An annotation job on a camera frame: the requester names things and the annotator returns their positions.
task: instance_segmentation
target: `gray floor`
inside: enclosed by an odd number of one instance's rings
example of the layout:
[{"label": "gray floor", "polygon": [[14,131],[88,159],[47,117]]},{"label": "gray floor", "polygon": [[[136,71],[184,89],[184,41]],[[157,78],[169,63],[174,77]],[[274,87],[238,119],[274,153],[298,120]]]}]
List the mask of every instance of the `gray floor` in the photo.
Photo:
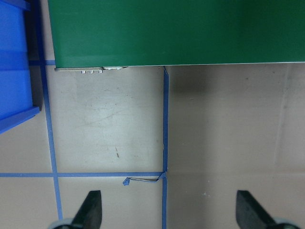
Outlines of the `gray floor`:
[{"label": "gray floor", "polygon": [[[54,59],[42,0],[45,58]],[[35,39],[29,56],[36,60]],[[39,67],[31,67],[41,113],[0,135],[1,173],[51,172]],[[167,67],[170,75],[169,229],[237,229],[235,195],[247,189],[277,217],[305,225],[305,64]],[[47,67],[59,172],[162,170],[162,67],[103,75]],[[60,178],[72,217],[101,189],[103,229],[160,229],[162,183],[124,187],[123,177]],[[0,178],[1,228],[57,220],[52,178]]]},{"label": "gray floor", "polygon": [[238,189],[304,226],[305,64],[168,72],[168,228],[238,228]]}]

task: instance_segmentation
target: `blue tape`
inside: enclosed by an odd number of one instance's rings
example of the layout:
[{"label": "blue tape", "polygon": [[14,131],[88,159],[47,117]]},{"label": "blue tape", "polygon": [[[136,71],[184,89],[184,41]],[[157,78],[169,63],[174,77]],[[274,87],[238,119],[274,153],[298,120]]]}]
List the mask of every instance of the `blue tape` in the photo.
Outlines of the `blue tape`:
[{"label": "blue tape", "polygon": [[45,112],[46,112],[47,129],[48,129],[48,137],[49,137],[49,148],[50,148],[50,155],[51,155],[51,166],[52,166],[52,172],[53,172],[57,213],[58,213],[58,219],[60,220],[60,219],[62,219],[61,196],[60,196],[60,189],[59,189],[58,175],[57,175],[47,74],[46,74],[46,67],[44,64],[45,58],[44,58],[44,48],[43,48],[42,31],[41,31],[42,26],[41,26],[41,14],[40,14],[39,0],[34,1],[34,8],[35,8],[34,13],[35,13],[35,22],[36,22],[38,55],[39,55],[39,60],[41,63],[40,70],[41,70],[41,81],[42,81],[42,89],[43,89],[43,99],[44,99],[44,107],[45,107]]},{"label": "blue tape", "polygon": [[163,83],[163,171],[168,169],[168,91],[169,91],[169,75],[164,67],[164,83]]},{"label": "blue tape", "polygon": [[53,177],[53,173],[0,173],[0,177]]},{"label": "blue tape", "polygon": [[135,181],[141,181],[141,182],[149,182],[149,183],[156,183],[158,182],[158,180],[160,180],[161,178],[166,177],[166,172],[160,174],[158,176],[157,179],[145,179],[145,178],[134,178],[134,177],[127,177],[124,181],[123,181],[123,185],[127,186],[129,185],[131,180],[135,180]]},{"label": "blue tape", "polygon": [[55,65],[55,60],[45,60],[45,65]]},{"label": "blue tape", "polygon": [[167,212],[167,177],[164,177],[162,183],[162,229],[166,229],[166,212]]}]

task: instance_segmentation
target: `blue tape line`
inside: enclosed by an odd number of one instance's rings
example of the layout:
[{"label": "blue tape line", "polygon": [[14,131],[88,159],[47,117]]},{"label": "blue tape line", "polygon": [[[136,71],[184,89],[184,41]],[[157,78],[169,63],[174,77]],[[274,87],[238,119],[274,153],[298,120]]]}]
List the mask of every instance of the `blue tape line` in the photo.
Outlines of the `blue tape line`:
[{"label": "blue tape line", "polygon": [[45,65],[55,65],[55,60],[45,60]]},{"label": "blue tape line", "polygon": [[38,45],[38,55],[40,59],[40,70],[41,70],[41,81],[42,81],[42,89],[43,89],[43,99],[44,106],[46,111],[46,120],[47,120],[47,129],[48,129],[48,137],[49,137],[49,148],[51,155],[51,166],[53,172],[53,181],[54,181],[54,189],[55,189],[55,197],[56,197],[56,205],[57,205],[57,213],[58,219],[62,219],[62,209],[61,209],[61,195],[59,189],[58,175],[57,175],[57,166],[56,166],[56,156],[55,156],[55,147],[54,147],[54,139],[53,139],[53,129],[52,129],[52,119],[51,119],[51,109],[50,109],[50,101],[49,101],[49,91],[48,91],[48,83],[47,83],[47,74],[46,67],[43,64],[45,62],[44,59],[44,48],[43,48],[43,40],[42,40],[42,31],[41,31],[41,14],[40,14],[40,2],[39,0],[34,1],[34,13],[35,13],[35,22],[36,22],[36,35],[37,35],[37,45]]},{"label": "blue tape line", "polygon": [[162,172],[58,173],[58,177],[156,177]]},{"label": "blue tape line", "polygon": [[53,177],[53,173],[0,173],[0,177]]},{"label": "blue tape line", "polygon": [[164,67],[164,83],[163,83],[163,172],[168,168],[168,91],[169,76]]},{"label": "blue tape line", "polygon": [[162,183],[162,229],[166,229],[166,211],[167,211],[167,177],[164,177]]}]

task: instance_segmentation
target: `blue bin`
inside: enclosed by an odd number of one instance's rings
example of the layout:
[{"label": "blue bin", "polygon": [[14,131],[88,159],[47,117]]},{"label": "blue bin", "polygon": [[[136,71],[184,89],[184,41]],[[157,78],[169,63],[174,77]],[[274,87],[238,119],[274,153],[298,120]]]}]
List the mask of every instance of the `blue bin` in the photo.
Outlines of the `blue bin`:
[{"label": "blue bin", "polygon": [[33,107],[24,0],[0,0],[0,134],[39,113]]}]

